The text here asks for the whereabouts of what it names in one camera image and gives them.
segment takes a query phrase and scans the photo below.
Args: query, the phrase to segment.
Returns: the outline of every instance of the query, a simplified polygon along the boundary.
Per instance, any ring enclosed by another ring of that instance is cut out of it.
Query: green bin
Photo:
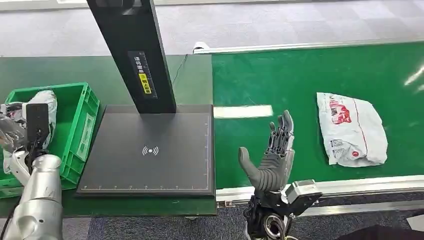
[[[42,90],[53,90],[57,97],[56,129],[48,151],[62,160],[62,189],[74,189],[89,154],[100,101],[89,84],[82,82],[15,89],[6,103],[28,102]],[[19,196],[22,185],[12,174],[4,173],[3,150],[0,152],[0,199]]]

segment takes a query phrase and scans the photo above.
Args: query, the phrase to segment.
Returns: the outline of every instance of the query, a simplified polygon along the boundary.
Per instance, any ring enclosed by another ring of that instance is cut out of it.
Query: black label
[[[143,51],[129,51],[128,57],[135,76],[140,80],[143,96],[147,99],[157,99],[158,95],[150,75],[145,53]]]

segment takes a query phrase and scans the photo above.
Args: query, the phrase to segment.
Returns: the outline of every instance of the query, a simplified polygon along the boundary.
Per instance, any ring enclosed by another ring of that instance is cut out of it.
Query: red printed logo
[[[330,96],[331,121],[333,124],[351,123],[349,110]]]

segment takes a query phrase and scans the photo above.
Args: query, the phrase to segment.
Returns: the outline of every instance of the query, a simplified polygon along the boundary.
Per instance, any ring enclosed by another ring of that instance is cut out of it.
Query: black scanner pole
[[[175,113],[177,106],[153,1],[87,2],[138,112]]]

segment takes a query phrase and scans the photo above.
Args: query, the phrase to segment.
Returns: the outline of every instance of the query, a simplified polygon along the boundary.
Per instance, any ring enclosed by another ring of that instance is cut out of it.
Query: yellow label
[[[143,86],[143,90],[145,94],[152,94],[152,90],[150,89],[149,81],[147,81],[147,75],[145,73],[139,73],[138,77],[140,78],[141,85]]]

